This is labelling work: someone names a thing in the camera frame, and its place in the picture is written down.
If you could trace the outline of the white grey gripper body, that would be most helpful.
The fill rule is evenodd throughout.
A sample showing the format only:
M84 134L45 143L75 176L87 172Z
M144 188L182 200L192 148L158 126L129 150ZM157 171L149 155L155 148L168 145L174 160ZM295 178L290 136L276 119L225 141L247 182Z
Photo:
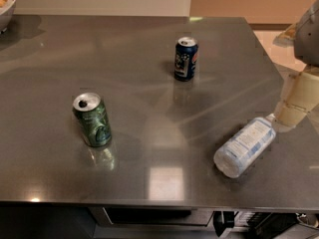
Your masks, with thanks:
M316 0L296 24L294 56L304 64L319 66L319 0Z

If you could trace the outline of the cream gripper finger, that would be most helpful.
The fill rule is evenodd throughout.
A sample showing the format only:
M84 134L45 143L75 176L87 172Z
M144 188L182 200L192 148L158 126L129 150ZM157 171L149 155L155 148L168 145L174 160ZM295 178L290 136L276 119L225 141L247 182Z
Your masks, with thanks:
M275 111L274 128L295 128L319 104L319 68L306 66L290 73L283 85Z

